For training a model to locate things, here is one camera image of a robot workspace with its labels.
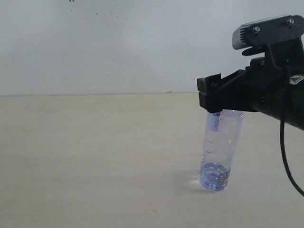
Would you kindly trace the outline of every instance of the white wall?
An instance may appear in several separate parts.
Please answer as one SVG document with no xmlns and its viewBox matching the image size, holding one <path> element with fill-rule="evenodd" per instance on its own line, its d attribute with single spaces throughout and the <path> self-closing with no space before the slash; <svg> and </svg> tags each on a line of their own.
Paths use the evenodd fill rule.
<svg viewBox="0 0 304 228">
<path fill-rule="evenodd" d="M 0 95 L 196 92 L 248 64 L 239 25 L 282 14 L 304 1 L 2 0 Z"/>
</svg>

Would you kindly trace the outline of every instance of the beige table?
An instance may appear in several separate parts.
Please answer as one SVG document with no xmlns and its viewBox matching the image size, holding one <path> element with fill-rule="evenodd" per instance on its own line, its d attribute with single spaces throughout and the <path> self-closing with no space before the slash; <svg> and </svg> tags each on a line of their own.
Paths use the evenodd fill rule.
<svg viewBox="0 0 304 228">
<path fill-rule="evenodd" d="M 0 98 L 1 228 L 291 228 L 279 122 L 246 114 L 227 188 L 198 185 L 197 94 Z M 304 132 L 286 128 L 304 186 Z"/>
</svg>

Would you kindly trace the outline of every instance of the black cable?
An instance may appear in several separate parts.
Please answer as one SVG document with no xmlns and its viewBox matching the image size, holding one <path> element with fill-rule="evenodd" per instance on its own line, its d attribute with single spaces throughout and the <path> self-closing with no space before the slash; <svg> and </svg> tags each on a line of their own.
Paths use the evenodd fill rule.
<svg viewBox="0 0 304 228">
<path fill-rule="evenodd" d="M 286 79 L 290 79 L 290 71 L 288 68 L 286 68 Z M 286 81 L 286 95 L 285 95 L 285 101 L 283 102 L 283 107 L 282 107 L 282 113 L 281 113 L 281 123 L 280 123 L 280 146 L 281 146 L 281 153 L 282 153 L 282 159 L 283 159 L 283 164 L 285 167 L 286 174 L 294 186 L 294 188 L 304 197 L 304 191 L 297 185 L 295 182 L 290 169 L 288 165 L 288 161 L 286 158 L 286 151 L 285 151 L 285 143 L 284 143 L 284 128 L 285 128 L 285 110 L 286 106 L 288 104 L 288 98 L 289 98 L 289 91 L 290 91 L 290 86 L 289 81 Z"/>
</svg>

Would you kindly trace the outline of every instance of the table surface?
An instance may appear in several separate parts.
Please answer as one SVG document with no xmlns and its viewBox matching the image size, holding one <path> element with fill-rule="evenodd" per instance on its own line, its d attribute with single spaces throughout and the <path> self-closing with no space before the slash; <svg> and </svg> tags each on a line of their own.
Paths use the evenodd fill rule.
<svg viewBox="0 0 304 228">
<path fill-rule="evenodd" d="M 198 184 L 205 110 L 197 94 L 0 98 L 0 228 L 290 228 L 279 121 L 245 113 L 228 186 Z M 304 186 L 304 133 L 286 127 Z"/>
</svg>

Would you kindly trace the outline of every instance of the robotic arm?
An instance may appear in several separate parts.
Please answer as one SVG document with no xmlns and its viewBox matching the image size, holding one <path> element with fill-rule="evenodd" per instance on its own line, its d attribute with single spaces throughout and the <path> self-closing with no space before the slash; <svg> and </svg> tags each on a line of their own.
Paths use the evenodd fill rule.
<svg viewBox="0 0 304 228">
<path fill-rule="evenodd" d="M 244 70 L 222 78 L 221 74 L 197 79 L 199 104 L 210 113 L 223 109 L 261 112 L 281 121 L 280 144 L 289 180 L 294 181 L 284 145 L 285 122 L 304 131 L 304 50 L 301 36 L 304 18 L 280 16 L 240 26 L 232 36 L 235 50 L 247 48 L 254 58 Z"/>
</svg>

